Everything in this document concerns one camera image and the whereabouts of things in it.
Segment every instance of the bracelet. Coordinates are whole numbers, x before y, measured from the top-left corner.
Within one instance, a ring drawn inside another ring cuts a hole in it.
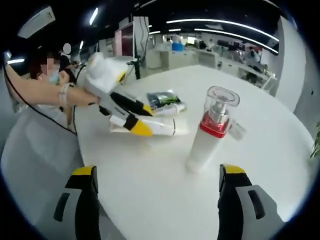
[[[62,102],[65,106],[67,106],[67,90],[68,90],[69,86],[73,87],[73,84],[71,82],[67,82],[67,83],[63,84],[63,86],[59,92],[60,102]]]

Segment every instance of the hand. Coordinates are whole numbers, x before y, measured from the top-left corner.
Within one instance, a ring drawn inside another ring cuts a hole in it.
[[[69,81],[70,76],[65,71],[59,72],[59,85],[63,85],[65,83],[68,83]]]

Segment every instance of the white round table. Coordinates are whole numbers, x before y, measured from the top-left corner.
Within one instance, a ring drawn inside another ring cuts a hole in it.
[[[208,168],[189,173],[185,161],[202,117],[206,92],[221,86],[239,94],[235,113],[246,128],[241,141],[227,135]],[[191,133],[139,137],[109,133],[96,105],[77,108],[75,124],[85,165],[97,166],[98,198],[128,240],[212,240],[219,230],[219,165],[243,168],[288,221],[309,189],[313,139],[279,101],[234,76],[203,66],[158,73],[122,86],[146,101],[147,92],[174,90],[187,103]]]

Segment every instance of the ceiling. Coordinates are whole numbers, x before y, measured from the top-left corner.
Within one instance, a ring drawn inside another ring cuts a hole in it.
[[[64,43],[70,43],[75,49],[84,40],[84,48],[99,39],[112,38],[122,19],[133,16],[149,17],[150,31],[167,32],[168,29],[180,28],[191,32],[194,28],[208,29],[208,22],[182,22],[166,24],[166,21],[178,19],[218,19],[248,25],[274,35],[280,15],[285,15],[279,8],[264,0],[197,0],[172,1],[156,0],[144,6],[150,0],[47,0],[12,1],[6,5],[10,20],[4,14],[0,16],[5,25],[6,38],[1,44],[2,51],[10,49],[13,57],[28,58],[42,46],[44,49],[60,50]],[[17,36],[20,27],[39,10],[51,6],[56,20],[45,26],[28,39]],[[89,19],[98,7],[98,15],[89,25]],[[247,28],[222,24],[223,31],[255,39],[266,44],[269,37],[248,30]]]

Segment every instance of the air conditioner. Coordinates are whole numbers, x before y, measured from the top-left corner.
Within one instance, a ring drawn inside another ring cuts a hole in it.
[[[48,24],[55,21],[55,15],[52,8],[48,6],[47,8],[41,10],[32,18],[30,18],[19,30],[18,36],[24,39],[30,38],[33,34],[38,32],[40,29],[44,28]]]

